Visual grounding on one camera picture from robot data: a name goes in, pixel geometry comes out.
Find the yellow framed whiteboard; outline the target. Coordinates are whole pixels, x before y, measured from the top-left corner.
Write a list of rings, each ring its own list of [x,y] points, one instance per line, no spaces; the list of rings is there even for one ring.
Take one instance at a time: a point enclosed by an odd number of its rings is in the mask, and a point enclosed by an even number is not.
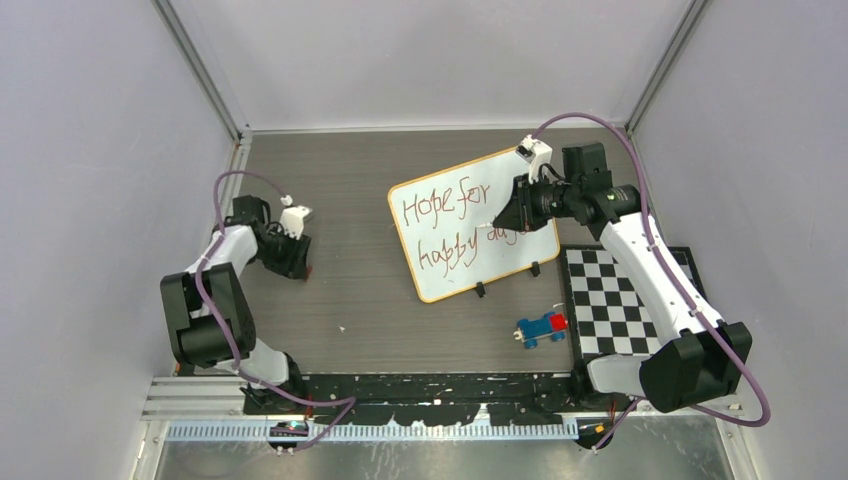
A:
[[[555,224],[518,233],[491,222],[527,170],[513,150],[464,162],[389,189],[387,201],[418,298],[434,303],[488,281],[556,259]]]

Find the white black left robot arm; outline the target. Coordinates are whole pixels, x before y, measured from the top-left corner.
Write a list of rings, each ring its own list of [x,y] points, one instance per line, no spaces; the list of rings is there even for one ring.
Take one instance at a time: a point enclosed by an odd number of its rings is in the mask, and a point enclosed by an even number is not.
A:
[[[181,367],[217,369],[247,381],[242,391],[258,406],[298,412],[307,398],[291,355],[260,340],[240,277],[252,263],[291,280],[308,279],[311,208],[285,196],[278,219],[270,204],[244,195],[232,202],[201,256],[167,275],[160,293],[172,353]]]

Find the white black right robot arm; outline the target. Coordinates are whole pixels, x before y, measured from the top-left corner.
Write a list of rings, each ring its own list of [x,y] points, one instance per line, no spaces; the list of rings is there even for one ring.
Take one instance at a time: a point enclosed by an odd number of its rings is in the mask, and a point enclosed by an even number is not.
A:
[[[550,166],[552,148],[526,137],[516,148],[529,167],[514,177],[496,228],[535,232],[555,218],[589,229],[626,279],[654,324],[653,354],[603,354],[575,365],[571,397],[596,410],[611,394],[641,397],[669,413],[736,392],[752,336],[726,322],[676,264],[633,185],[615,185],[602,144],[565,147],[565,171]]]

